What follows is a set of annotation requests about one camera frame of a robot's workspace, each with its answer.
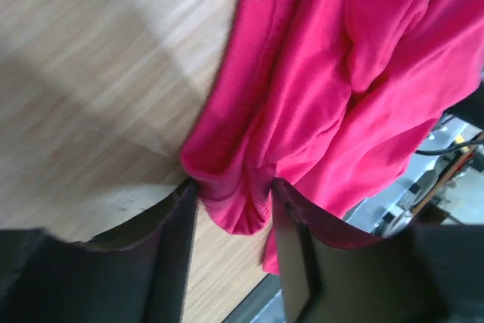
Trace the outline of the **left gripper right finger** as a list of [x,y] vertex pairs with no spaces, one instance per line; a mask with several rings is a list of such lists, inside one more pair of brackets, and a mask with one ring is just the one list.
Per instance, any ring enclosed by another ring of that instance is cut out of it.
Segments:
[[288,322],[481,322],[481,225],[411,225],[381,238],[271,184]]

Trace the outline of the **red t-shirt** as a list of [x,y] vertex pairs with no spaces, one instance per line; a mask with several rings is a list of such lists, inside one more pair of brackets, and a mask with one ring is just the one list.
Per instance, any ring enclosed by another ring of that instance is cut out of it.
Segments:
[[482,67],[483,0],[238,0],[181,163],[227,233],[269,224],[277,177],[342,217],[404,173]]

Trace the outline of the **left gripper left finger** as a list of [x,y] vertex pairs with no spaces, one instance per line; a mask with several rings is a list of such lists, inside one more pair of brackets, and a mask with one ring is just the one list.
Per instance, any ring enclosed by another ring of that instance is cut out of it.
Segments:
[[179,322],[197,212],[187,180],[86,242],[42,228],[1,233],[3,322]]

